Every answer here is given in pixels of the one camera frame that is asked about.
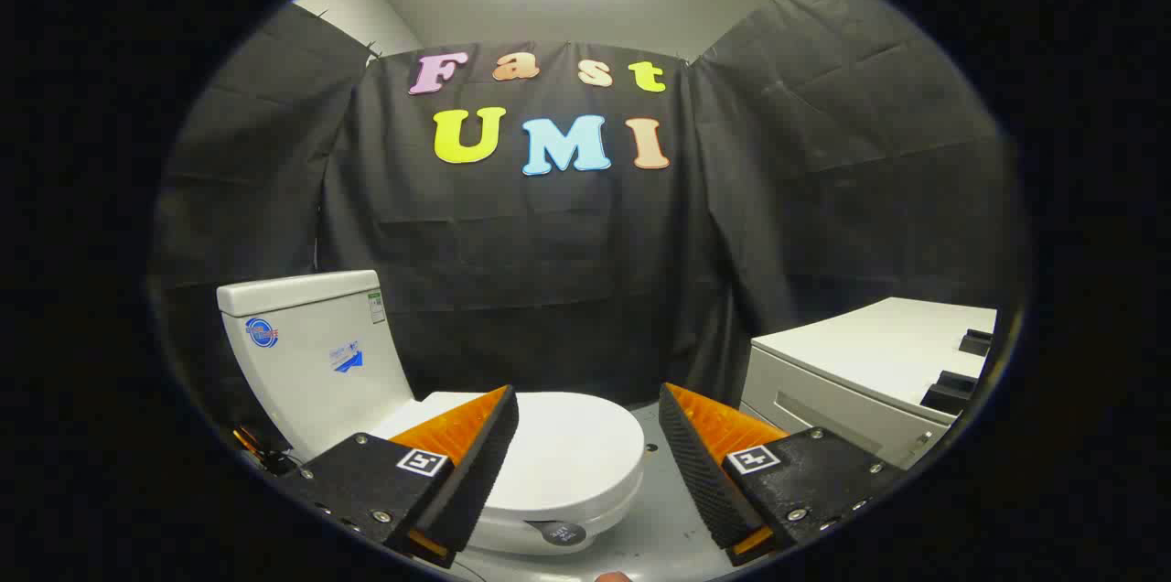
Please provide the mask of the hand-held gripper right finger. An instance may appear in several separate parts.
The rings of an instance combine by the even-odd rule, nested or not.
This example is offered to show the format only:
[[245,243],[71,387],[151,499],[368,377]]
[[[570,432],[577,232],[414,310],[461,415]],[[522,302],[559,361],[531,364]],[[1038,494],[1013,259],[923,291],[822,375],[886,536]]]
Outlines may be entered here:
[[733,566],[833,530],[908,474],[829,427],[786,432],[674,383],[660,384],[658,423],[703,523]]

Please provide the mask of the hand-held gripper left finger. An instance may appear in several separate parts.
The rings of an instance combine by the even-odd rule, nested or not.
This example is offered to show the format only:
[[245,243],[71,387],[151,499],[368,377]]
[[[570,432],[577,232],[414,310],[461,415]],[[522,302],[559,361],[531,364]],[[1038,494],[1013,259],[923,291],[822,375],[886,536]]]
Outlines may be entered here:
[[396,436],[347,436],[274,486],[372,545],[451,568],[479,523],[519,422],[514,386],[498,386]]

